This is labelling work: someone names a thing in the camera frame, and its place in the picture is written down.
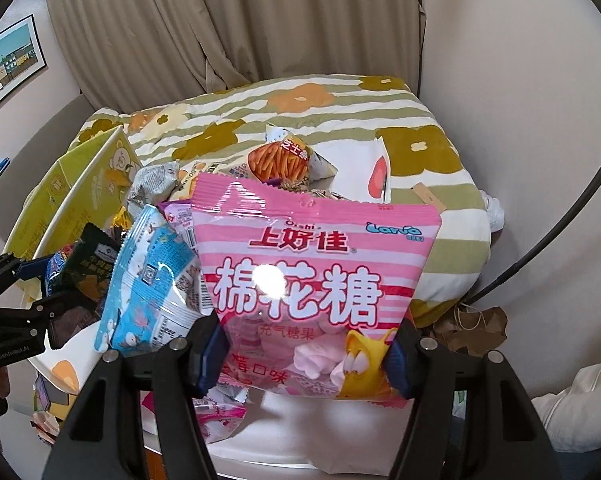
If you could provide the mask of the light blue snack bag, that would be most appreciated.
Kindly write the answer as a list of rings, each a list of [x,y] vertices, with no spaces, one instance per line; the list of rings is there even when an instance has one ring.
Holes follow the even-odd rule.
[[[144,206],[118,252],[95,351],[152,352],[212,312],[190,240],[157,207]]]

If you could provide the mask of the pink marshmallow snack bag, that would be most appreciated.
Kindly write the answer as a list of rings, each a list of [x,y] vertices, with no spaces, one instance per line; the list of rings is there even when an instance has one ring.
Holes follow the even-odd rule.
[[[441,226],[435,207],[332,200],[204,174],[191,211],[230,342],[227,378],[289,396],[396,396],[384,363]]]

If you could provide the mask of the cheese sticks snack bag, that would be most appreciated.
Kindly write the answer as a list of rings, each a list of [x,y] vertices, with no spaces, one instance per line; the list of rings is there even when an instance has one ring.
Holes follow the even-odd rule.
[[[260,182],[306,192],[336,177],[338,169],[290,130],[266,125],[265,143],[247,155],[247,168]]]

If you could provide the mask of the dark green snack packet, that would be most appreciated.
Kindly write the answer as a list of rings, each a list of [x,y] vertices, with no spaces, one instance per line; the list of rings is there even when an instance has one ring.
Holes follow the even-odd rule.
[[[95,224],[88,222],[61,272],[61,285],[76,290],[98,304],[110,286],[119,245]]]

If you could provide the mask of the grey headboard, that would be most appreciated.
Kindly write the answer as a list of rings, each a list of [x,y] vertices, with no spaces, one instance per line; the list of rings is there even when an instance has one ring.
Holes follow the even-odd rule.
[[[25,144],[0,177],[0,240],[8,239],[27,195],[75,139],[95,111],[80,93]]]

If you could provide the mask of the brown paper bag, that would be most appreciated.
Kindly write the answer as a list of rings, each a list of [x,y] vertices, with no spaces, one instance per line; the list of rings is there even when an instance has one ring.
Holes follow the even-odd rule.
[[[481,358],[506,341],[507,323],[501,307],[454,307],[431,326],[431,334],[453,352]]]

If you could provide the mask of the white pillow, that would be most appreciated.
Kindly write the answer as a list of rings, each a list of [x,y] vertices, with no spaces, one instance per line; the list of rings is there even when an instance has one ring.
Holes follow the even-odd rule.
[[[573,383],[561,392],[531,402],[556,452],[601,448],[601,363],[578,370]]]

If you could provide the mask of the green cardboard storage box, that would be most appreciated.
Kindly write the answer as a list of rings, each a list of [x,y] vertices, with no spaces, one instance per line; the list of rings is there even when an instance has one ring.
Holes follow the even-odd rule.
[[[140,159],[121,122],[79,140],[26,198],[6,252],[25,259],[50,255],[76,240],[87,223],[106,228],[112,222],[142,167]]]

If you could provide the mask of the silver grey snack packet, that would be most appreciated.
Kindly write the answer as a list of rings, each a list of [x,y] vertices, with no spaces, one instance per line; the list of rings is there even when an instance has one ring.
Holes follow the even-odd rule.
[[[163,203],[180,186],[179,170],[178,162],[165,162],[141,168],[132,182],[127,205],[143,207]]]

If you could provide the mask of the white persimmon print cloth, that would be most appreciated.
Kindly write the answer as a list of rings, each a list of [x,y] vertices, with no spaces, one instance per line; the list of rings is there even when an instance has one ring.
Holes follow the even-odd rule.
[[[316,184],[324,191],[346,198],[366,198],[371,202],[387,202],[389,195],[389,155],[381,140],[334,141],[322,145],[327,158],[335,162],[338,174],[334,184]],[[265,344],[266,356],[280,350],[281,363],[294,364],[294,341],[306,346],[308,340],[287,337],[287,324],[266,321],[261,312],[239,322],[242,333],[230,335],[232,341]],[[63,349],[52,350],[46,340],[46,351],[30,362],[37,372],[61,390],[77,393],[101,356],[94,350],[98,323],[75,332]],[[247,464],[271,467],[317,468],[328,474],[389,473],[390,463],[398,450],[402,431],[407,428],[412,401],[402,399],[383,402],[336,401],[326,396],[296,396],[296,393],[250,390],[250,402],[242,405],[248,412],[242,420],[222,415],[205,422],[202,430],[212,443],[212,455]]]

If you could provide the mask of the framed houses picture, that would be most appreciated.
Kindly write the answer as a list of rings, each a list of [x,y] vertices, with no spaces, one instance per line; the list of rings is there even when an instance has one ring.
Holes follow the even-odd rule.
[[[0,32],[0,105],[31,77],[46,68],[35,15]]]

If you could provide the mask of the floral striped quilt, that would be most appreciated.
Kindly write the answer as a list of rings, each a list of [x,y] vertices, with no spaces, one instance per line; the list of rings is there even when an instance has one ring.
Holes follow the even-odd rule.
[[[434,323],[473,287],[490,256],[483,196],[431,111],[400,78],[309,75],[206,93],[133,113],[102,107],[72,144],[120,126],[143,164],[174,159],[232,164],[265,140],[268,125],[290,130],[338,170],[337,194],[381,140],[394,204],[419,203],[422,184],[445,207],[442,227],[412,301],[417,326]]]

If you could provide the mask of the beige curtain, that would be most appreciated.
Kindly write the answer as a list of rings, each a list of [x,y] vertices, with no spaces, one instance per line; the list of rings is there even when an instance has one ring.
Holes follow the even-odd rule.
[[[419,0],[46,0],[81,92],[133,112],[251,82],[388,75],[419,88]]]

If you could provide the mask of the black curved stand tube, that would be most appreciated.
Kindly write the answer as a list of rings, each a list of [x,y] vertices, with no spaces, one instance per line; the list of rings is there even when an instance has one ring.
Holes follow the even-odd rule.
[[[544,252],[550,244],[552,244],[561,234],[565,231],[573,220],[577,218],[577,215],[581,213],[581,210],[585,208],[585,206],[590,203],[590,200],[593,199],[593,196],[597,193],[597,191],[601,187],[601,166],[596,171],[595,175],[589,182],[589,184],[585,187],[583,192],[578,196],[577,200],[569,207],[569,209],[563,214],[562,218],[558,220],[558,222],[552,226],[547,234],[545,234],[541,240],[528,252],[515,261],[511,266],[509,266],[505,271],[503,271],[498,278],[495,278],[491,283],[479,289],[478,292],[475,292],[471,297],[465,296],[465,304],[471,306],[475,304],[476,301],[485,298],[491,292],[501,287],[505,283],[507,283],[511,278],[514,278],[516,274],[521,272],[525,266],[528,266],[535,258],[537,258],[541,252]]]

